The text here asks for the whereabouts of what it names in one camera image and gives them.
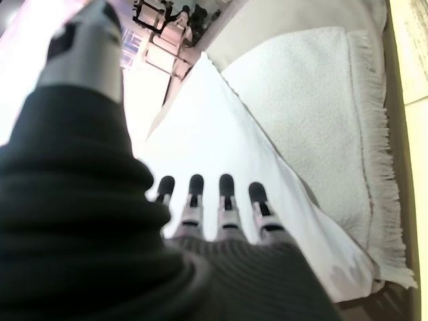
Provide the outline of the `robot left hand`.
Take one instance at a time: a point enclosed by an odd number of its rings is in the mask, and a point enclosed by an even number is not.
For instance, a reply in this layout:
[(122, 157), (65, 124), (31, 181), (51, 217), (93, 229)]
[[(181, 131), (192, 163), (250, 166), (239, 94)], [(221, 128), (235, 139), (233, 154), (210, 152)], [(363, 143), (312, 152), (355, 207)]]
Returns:
[(298, 246), (170, 240), (145, 193), (119, 66), (121, 25), (92, 1), (52, 37), (45, 67), (1, 147), (2, 320), (339, 320)]

